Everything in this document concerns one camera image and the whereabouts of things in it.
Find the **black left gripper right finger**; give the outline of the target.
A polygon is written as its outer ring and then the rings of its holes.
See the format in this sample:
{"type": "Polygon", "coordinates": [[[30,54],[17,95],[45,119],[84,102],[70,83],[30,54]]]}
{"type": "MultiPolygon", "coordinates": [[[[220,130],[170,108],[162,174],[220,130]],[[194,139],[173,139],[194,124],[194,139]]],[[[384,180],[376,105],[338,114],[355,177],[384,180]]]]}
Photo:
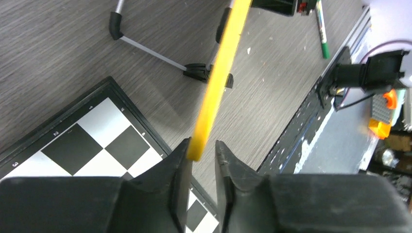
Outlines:
{"type": "Polygon", "coordinates": [[[412,217],[386,178],[365,174],[259,175],[215,143],[223,233],[409,233],[412,217]]]}

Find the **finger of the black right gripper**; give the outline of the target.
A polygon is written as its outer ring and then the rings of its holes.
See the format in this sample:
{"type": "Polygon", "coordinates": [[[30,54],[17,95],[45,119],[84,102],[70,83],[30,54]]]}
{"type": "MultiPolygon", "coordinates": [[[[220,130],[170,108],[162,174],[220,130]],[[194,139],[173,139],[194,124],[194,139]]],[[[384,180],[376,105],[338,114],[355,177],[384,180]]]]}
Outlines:
{"type": "Polygon", "coordinates": [[[287,17],[295,14],[297,0],[252,0],[251,7],[270,11],[287,17]]]}

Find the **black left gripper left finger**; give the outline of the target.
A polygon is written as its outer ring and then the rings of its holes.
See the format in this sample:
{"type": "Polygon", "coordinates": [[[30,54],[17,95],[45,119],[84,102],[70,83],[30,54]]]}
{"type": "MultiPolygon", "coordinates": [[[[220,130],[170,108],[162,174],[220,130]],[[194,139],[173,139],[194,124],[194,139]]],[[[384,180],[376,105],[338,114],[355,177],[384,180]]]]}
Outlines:
{"type": "Polygon", "coordinates": [[[3,233],[183,233],[192,162],[184,139],[137,177],[11,177],[0,183],[3,233]]]}

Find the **white green marker pen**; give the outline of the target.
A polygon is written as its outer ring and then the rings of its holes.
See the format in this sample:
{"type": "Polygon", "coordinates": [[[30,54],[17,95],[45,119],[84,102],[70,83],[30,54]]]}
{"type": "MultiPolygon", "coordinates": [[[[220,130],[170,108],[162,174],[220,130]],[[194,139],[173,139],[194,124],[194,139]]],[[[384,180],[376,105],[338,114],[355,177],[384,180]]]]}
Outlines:
{"type": "Polygon", "coordinates": [[[330,57],[330,53],[329,53],[329,47],[327,43],[326,27],[325,27],[324,13],[323,13],[323,7],[322,7],[321,0],[317,0],[315,10],[316,10],[316,15],[317,15],[317,20],[318,20],[318,28],[319,28],[323,58],[328,59],[330,57]]]}

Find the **yellow framed whiteboard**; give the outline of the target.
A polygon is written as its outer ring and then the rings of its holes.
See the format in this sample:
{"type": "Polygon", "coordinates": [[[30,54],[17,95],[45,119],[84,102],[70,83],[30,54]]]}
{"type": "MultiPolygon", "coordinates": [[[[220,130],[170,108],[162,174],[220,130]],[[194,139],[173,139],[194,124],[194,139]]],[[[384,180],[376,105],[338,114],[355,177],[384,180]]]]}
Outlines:
{"type": "Polygon", "coordinates": [[[202,107],[187,150],[189,160],[200,161],[206,147],[251,4],[251,0],[232,2],[231,12],[223,30],[202,107]]]}

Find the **black white chessboard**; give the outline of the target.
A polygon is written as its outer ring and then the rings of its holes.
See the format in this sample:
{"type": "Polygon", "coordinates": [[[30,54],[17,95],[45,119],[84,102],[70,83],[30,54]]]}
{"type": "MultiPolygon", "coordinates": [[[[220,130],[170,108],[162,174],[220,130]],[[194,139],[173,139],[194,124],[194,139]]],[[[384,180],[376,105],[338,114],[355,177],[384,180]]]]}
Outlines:
{"type": "MultiPolygon", "coordinates": [[[[131,180],[174,150],[113,78],[98,83],[1,154],[0,182],[11,177],[122,177],[131,180]]],[[[216,233],[216,208],[191,180],[184,233],[216,233]]]]}

